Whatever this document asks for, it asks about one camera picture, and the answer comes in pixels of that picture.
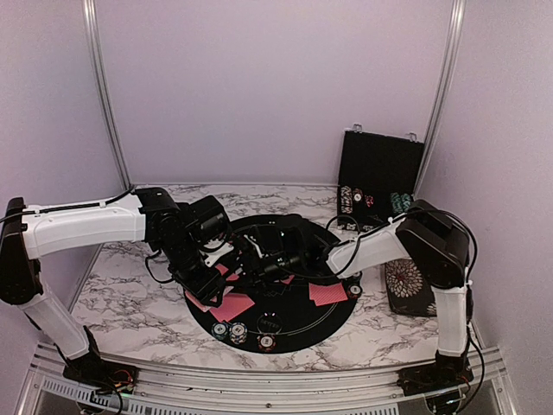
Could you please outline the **dealt red card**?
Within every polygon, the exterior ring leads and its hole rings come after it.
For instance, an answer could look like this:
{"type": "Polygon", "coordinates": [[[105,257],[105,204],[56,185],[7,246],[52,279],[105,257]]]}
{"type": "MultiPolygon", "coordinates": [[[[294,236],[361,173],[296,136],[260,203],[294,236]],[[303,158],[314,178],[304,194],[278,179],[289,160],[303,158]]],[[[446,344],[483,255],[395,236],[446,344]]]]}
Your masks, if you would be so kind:
{"type": "Polygon", "coordinates": [[[241,311],[240,314],[251,308],[255,302],[246,294],[228,294],[224,297],[224,301],[220,307],[237,308],[241,311]]]}
{"type": "Polygon", "coordinates": [[[289,285],[289,284],[291,284],[291,282],[294,280],[294,278],[295,278],[294,276],[289,276],[289,277],[287,277],[287,278],[285,278],[285,279],[281,279],[281,280],[280,280],[280,283],[281,283],[281,284],[285,284],[285,285],[289,285]]]}
{"type": "Polygon", "coordinates": [[[237,308],[211,308],[209,312],[218,322],[230,322],[234,317],[238,316],[241,311],[237,308]]]}
{"type": "Polygon", "coordinates": [[[217,264],[215,269],[220,273],[221,276],[225,277],[228,274],[228,268],[222,264],[217,264]]]}
{"type": "Polygon", "coordinates": [[[340,283],[332,285],[309,284],[308,293],[309,299],[313,301],[316,306],[340,303],[348,300],[348,296],[340,283]]]}

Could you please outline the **clear round dealer button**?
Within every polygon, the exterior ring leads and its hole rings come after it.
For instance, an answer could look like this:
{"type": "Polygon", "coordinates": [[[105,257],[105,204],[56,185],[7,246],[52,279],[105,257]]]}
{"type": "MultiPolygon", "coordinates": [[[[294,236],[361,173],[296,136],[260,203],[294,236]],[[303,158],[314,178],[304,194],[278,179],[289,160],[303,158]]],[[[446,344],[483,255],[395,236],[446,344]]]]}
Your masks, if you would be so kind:
{"type": "Polygon", "coordinates": [[[283,329],[283,321],[276,313],[263,313],[257,319],[257,330],[264,334],[278,334],[283,329]]]}

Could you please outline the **green chip stack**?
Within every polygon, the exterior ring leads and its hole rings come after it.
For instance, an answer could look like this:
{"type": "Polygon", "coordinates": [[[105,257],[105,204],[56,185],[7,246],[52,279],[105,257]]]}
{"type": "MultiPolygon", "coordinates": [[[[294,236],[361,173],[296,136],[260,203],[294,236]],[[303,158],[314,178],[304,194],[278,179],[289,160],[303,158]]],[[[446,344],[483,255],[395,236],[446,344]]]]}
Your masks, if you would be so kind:
{"type": "Polygon", "coordinates": [[[216,322],[211,327],[211,334],[212,336],[219,340],[224,341],[226,337],[228,336],[228,325],[224,322],[216,322]]]}

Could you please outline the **red playing card deck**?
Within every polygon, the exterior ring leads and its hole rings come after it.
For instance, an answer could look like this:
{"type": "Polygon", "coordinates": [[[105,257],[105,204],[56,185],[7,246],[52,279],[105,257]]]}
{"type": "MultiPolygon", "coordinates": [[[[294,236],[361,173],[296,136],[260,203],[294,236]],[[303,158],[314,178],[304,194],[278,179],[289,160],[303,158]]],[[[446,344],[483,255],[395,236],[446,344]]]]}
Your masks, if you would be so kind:
{"type": "Polygon", "coordinates": [[[191,302],[196,308],[198,308],[202,312],[209,311],[212,306],[211,305],[205,305],[201,303],[197,298],[195,298],[191,293],[189,293],[187,290],[184,291],[185,298],[191,302]]]}

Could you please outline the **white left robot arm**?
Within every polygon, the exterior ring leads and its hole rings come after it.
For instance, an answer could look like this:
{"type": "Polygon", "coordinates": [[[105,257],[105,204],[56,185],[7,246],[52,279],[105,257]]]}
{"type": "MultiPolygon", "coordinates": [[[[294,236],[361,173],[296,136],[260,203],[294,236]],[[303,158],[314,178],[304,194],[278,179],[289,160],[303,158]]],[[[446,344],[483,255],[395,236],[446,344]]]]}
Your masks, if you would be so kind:
{"type": "Polygon", "coordinates": [[[27,206],[10,200],[1,219],[1,299],[15,305],[57,346],[67,366],[92,385],[109,377],[92,333],[40,280],[41,258],[111,242],[145,242],[165,255],[172,279],[200,303],[218,306],[226,279],[213,254],[229,248],[231,226],[213,196],[188,204],[164,188],[130,189],[108,200],[27,206]]]}

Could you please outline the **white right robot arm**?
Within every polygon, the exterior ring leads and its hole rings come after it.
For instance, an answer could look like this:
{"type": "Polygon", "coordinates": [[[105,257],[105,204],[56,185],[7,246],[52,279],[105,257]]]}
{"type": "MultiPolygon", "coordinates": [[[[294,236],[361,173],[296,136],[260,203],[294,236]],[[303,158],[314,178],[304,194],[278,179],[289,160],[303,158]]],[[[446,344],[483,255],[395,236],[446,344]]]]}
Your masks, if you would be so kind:
{"type": "Polygon", "coordinates": [[[251,216],[235,221],[232,230],[248,287],[289,276],[328,286],[356,278],[375,265],[412,261],[416,277],[433,292],[439,335],[435,362],[412,370],[408,381],[445,387],[471,376],[469,275],[477,244],[470,228],[454,214],[419,199],[371,231],[334,243],[317,236],[315,225],[298,214],[251,216]]]}

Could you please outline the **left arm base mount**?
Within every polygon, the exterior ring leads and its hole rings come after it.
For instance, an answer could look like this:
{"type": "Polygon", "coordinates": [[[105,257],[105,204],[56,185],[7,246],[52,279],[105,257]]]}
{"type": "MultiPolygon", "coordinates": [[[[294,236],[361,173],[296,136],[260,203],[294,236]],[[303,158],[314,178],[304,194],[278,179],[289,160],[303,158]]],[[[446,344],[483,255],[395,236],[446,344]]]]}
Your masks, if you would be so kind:
{"type": "Polygon", "coordinates": [[[63,376],[67,379],[95,386],[102,393],[132,392],[135,387],[138,368],[103,359],[92,344],[86,354],[75,359],[58,352],[65,363],[63,376]]]}

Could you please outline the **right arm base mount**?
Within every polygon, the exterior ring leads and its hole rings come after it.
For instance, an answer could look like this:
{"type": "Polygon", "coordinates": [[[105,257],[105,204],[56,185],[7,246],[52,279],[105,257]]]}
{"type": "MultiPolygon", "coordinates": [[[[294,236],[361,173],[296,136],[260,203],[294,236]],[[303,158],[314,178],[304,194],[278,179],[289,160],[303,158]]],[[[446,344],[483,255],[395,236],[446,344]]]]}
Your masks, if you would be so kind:
{"type": "Polygon", "coordinates": [[[435,355],[435,361],[398,371],[397,385],[405,396],[429,393],[469,383],[474,379],[465,355],[435,355]]]}

